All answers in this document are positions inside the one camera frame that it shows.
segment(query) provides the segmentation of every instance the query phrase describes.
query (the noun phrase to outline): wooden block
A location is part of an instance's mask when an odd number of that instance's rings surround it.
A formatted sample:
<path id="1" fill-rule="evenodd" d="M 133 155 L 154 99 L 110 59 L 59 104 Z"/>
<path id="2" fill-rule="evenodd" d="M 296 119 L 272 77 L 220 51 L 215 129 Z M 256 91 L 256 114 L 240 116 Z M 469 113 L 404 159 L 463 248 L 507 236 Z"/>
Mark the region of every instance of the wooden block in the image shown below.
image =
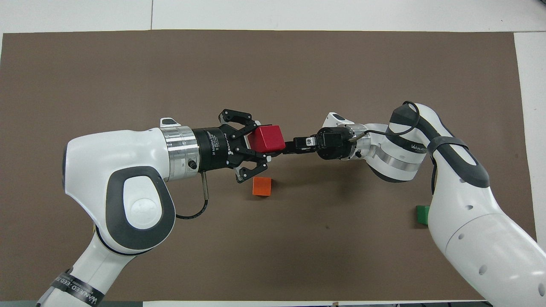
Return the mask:
<path id="1" fill-rule="evenodd" d="M 271 178 L 254 177 L 252 181 L 252 195 L 271 196 Z"/>
<path id="2" fill-rule="evenodd" d="M 423 225 L 429 224 L 430 206 L 417 206 L 417 222 Z"/>

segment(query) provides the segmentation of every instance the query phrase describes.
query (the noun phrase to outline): screw hole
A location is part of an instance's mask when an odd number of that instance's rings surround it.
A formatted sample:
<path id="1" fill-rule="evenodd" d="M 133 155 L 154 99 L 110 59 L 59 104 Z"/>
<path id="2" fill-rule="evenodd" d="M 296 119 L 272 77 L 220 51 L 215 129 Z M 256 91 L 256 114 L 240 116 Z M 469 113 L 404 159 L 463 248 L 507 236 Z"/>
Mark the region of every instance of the screw hole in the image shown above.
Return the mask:
<path id="1" fill-rule="evenodd" d="M 483 275 L 483 274 L 485 274 L 486 271 L 487 271 L 487 265 L 484 264 L 484 265 L 482 265 L 481 267 L 479 267 L 478 273 L 479 273 L 480 275 Z"/>

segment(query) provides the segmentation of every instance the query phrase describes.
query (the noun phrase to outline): black strap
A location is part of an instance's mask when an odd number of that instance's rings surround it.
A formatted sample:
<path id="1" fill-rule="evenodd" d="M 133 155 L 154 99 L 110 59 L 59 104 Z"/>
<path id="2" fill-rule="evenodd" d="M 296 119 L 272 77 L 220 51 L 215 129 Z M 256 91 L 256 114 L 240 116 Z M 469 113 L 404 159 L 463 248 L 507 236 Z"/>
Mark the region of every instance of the black strap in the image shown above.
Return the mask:
<path id="1" fill-rule="evenodd" d="M 436 188 L 436 185 L 434 181 L 436 180 L 436 160 L 434 160 L 432 154 L 438 149 L 438 147 L 444 145 L 444 144 L 453 144 L 453 145 L 461 145 L 468 149 L 468 146 L 463 142 L 461 139 L 455 138 L 455 137 L 435 137 L 433 138 L 429 146 L 426 147 L 426 150 L 429 152 L 430 159 L 432 160 L 432 179 L 430 181 L 430 189 L 432 190 L 432 194 L 434 194 L 434 190 Z"/>
<path id="2" fill-rule="evenodd" d="M 468 149 L 468 146 L 463 142 L 461 139 L 455 138 L 455 137 L 435 137 L 432 140 L 430 140 L 429 146 L 426 147 L 426 150 L 429 152 L 429 155 L 432 157 L 432 154 L 438 149 L 438 147 L 444 145 L 444 144 L 453 144 L 453 145 L 461 145 Z"/>
<path id="3" fill-rule="evenodd" d="M 68 273 L 60 273 L 51 283 L 51 287 L 64 291 L 89 306 L 97 306 L 104 298 L 101 291 Z"/>

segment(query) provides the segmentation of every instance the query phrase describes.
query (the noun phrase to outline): white robot link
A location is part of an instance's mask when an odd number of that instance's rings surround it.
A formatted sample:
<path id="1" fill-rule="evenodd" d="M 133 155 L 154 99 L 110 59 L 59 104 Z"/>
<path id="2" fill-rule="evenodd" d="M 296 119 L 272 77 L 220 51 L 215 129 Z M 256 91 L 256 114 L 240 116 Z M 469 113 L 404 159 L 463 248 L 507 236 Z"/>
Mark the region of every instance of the white robot link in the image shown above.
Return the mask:
<path id="1" fill-rule="evenodd" d="M 129 261 L 165 240 L 176 217 L 203 213 L 206 171 L 232 168 L 243 182 L 267 169 L 271 157 L 250 149 L 245 138 L 260 123 L 228 109 L 219 119 L 219 127 L 190 129 L 163 118 L 160 128 L 97 133 L 68 143 L 64 190 L 89 214 L 95 231 L 81 257 L 53 281 L 37 306 L 97 306 Z M 256 162 L 256 167 L 240 167 L 243 161 Z M 197 173 L 203 180 L 203 208 L 192 216 L 177 215 L 165 181 Z"/>
<path id="2" fill-rule="evenodd" d="M 428 223 L 438 248 L 493 306 L 546 306 L 546 254 L 501 210 L 487 171 L 431 108 L 404 102 L 389 125 L 330 113 L 317 134 L 287 142 L 284 153 L 315 151 L 326 160 L 365 160 L 389 182 L 412 180 L 428 152 Z"/>

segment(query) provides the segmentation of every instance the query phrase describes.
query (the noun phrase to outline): orange cube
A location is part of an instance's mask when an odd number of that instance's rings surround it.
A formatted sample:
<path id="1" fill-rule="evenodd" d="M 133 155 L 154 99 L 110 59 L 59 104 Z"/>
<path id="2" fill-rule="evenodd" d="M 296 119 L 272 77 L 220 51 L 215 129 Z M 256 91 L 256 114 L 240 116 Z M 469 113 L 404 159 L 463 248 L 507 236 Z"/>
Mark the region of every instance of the orange cube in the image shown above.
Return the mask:
<path id="1" fill-rule="evenodd" d="M 271 178 L 254 177 L 252 181 L 252 195 L 271 196 Z"/>

